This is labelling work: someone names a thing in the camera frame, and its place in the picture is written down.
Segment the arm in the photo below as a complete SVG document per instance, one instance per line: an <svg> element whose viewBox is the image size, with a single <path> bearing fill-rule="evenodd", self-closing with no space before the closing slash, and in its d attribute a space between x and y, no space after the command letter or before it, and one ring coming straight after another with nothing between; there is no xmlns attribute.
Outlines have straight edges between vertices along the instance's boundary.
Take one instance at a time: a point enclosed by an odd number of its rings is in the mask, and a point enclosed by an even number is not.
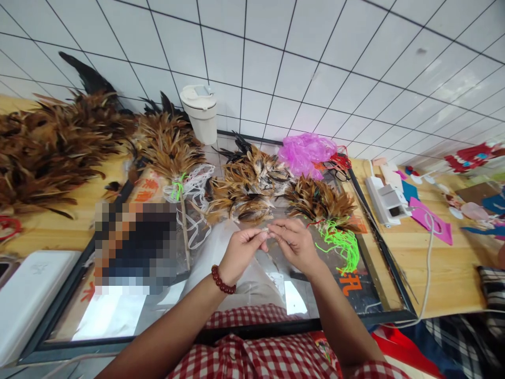
<svg viewBox="0 0 505 379"><path fill-rule="evenodd" d="M256 250L266 250L268 233L247 229L233 233L219 264L222 281L233 286ZM176 306L141 333L97 378L161 378L172 371L190 350L226 294L207 275Z"/></svg>
<svg viewBox="0 0 505 379"><path fill-rule="evenodd" d="M268 225L286 259L309 279L326 339L348 376L366 361L384 361L379 347L340 290L328 266L319 258L310 232L298 220Z"/></svg>

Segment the lid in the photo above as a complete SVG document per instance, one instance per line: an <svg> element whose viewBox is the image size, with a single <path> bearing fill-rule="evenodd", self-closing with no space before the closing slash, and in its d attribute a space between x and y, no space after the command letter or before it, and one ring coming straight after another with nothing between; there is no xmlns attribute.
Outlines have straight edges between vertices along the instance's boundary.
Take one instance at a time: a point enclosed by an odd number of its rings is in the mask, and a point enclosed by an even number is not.
<svg viewBox="0 0 505 379"><path fill-rule="evenodd" d="M191 108L207 110L216 105L216 97L209 86L189 85L180 93L181 101Z"/></svg>

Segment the pink paper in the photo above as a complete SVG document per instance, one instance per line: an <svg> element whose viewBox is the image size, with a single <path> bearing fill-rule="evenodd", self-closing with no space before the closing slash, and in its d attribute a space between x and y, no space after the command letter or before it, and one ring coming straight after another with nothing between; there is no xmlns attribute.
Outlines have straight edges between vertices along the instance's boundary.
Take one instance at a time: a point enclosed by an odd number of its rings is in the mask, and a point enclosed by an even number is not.
<svg viewBox="0 0 505 379"><path fill-rule="evenodd" d="M452 231L451 224L446 223L440 217L438 217L435 213L430 211L430 209L425 206L422 202L417 200L415 197L410 198L409 206L411 207L419 207L426 209L432 216L435 222L435 236L444 241L446 244L452 246ZM428 232L431 232L431 218L426 214L423 210L413 210L412 218L416 220L419 224L425 227Z"/></svg>

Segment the red cloth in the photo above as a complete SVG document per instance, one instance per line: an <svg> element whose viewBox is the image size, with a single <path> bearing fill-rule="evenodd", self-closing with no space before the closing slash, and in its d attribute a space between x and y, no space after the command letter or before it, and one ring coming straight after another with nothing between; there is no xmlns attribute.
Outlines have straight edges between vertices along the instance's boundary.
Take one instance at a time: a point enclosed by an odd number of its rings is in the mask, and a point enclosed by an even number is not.
<svg viewBox="0 0 505 379"><path fill-rule="evenodd" d="M293 320L273 304L216 312L206 327L231 327ZM337 362L331 363L309 334L244 341L230 334L216 346L194 345L169 378L187 377L341 377ZM352 378L408 376L387 362L367 362Z"/></svg>

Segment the blue paper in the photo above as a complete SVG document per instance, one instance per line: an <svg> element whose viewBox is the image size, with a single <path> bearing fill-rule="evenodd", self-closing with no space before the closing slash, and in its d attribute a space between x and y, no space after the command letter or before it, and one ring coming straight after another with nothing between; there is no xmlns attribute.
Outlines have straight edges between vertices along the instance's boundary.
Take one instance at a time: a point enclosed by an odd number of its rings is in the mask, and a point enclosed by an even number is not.
<svg viewBox="0 0 505 379"><path fill-rule="evenodd" d="M407 183L406 181L401 181L401 183L403 185L403 195L408 202L410 201L411 197L419 200L419 195L417 194L417 188L415 186Z"/></svg>

